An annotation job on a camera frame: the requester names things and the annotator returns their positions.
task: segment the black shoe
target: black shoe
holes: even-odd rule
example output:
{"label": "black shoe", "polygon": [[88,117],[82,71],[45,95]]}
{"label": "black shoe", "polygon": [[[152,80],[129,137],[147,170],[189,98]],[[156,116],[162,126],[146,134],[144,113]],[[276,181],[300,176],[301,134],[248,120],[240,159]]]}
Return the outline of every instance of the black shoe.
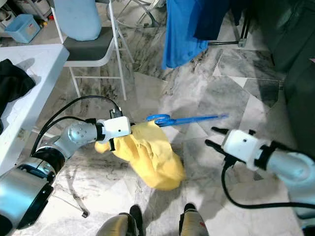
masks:
{"label": "black shoe", "polygon": [[139,235],[143,236],[143,229],[142,229],[143,220],[142,220],[142,212],[141,212],[140,207],[138,205],[133,205],[129,210],[129,214],[136,221],[136,226],[140,233]]}
{"label": "black shoe", "polygon": [[187,211],[188,209],[194,209],[194,210],[196,210],[196,207],[195,207],[194,204],[192,204],[192,203],[187,203],[187,204],[185,205],[185,207],[184,207],[184,213],[185,213],[185,211]]}
{"label": "black shoe", "polygon": [[0,134],[3,132],[3,124],[2,124],[2,120],[0,119]]}

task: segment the clothes rack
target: clothes rack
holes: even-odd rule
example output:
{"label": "clothes rack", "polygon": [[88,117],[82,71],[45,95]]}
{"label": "clothes rack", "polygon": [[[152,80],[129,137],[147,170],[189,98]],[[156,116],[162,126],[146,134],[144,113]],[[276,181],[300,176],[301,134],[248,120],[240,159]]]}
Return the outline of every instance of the clothes rack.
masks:
{"label": "clothes rack", "polygon": [[250,6],[246,10],[241,37],[238,41],[208,42],[208,45],[238,44],[239,47],[245,47],[248,31],[251,24],[251,19],[252,19],[252,6]]}

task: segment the folding chair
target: folding chair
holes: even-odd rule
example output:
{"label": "folding chair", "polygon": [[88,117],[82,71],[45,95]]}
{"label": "folding chair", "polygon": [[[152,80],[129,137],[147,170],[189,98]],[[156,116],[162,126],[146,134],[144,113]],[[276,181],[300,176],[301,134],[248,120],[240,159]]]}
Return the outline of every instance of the folding chair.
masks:
{"label": "folding chair", "polygon": [[[80,94],[80,90],[76,81],[77,78],[120,79],[124,100],[126,100],[127,99],[126,88],[125,88],[121,57],[120,57],[119,47],[118,47],[118,36],[121,38],[123,45],[126,48],[126,51],[132,63],[134,63],[134,59],[130,53],[126,40],[123,37],[123,34],[120,28],[118,27],[118,24],[114,17],[112,0],[96,0],[96,2],[108,4],[111,27],[102,27],[99,37],[95,40],[90,40],[90,41],[77,41],[70,37],[67,37],[66,40],[63,40],[63,35],[59,27],[58,20],[56,18],[56,12],[54,8],[55,6],[54,4],[51,4],[51,9],[52,9],[52,13],[55,19],[60,41],[70,52],[70,56],[64,66],[69,67],[73,84],[74,84],[78,97],[80,97],[81,94]],[[114,49],[116,50],[116,55],[117,55],[119,76],[113,77],[113,76],[76,76],[74,75],[73,67],[99,67],[99,66],[105,65],[110,60],[111,54],[114,51]]]}

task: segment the black cloth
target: black cloth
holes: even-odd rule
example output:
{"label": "black cloth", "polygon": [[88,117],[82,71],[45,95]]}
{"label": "black cloth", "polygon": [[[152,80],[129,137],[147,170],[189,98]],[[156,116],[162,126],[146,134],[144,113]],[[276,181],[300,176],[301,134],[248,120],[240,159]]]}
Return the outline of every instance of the black cloth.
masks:
{"label": "black cloth", "polygon": [[235,25],[239,25],[242,11],[252,0],[204,0],[194,37],[216,40],[225,14],[231,9]]}
{"label": "black cloth", "polygon": [[[24,70],[13,65],[9,59],[0,61],[0,118],[8,102],[24,96],[35,82]],[[3,131],[0,119],[0,134]]]}

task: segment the pant leg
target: pant leg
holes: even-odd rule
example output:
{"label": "pant leg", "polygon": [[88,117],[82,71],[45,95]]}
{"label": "pant leg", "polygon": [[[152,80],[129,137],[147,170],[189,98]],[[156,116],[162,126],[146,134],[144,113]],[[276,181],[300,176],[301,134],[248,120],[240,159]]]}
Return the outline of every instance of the pant leg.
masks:
{"label": "pant leg", "polygon": [[129,214],[119,214],[107,220],[96,236],[137,236],[134,219]]}
{"label": "pant leg", "polygon": [[188,209],[184,214],[181,236],[209,236],[206,225],[195,209]]}

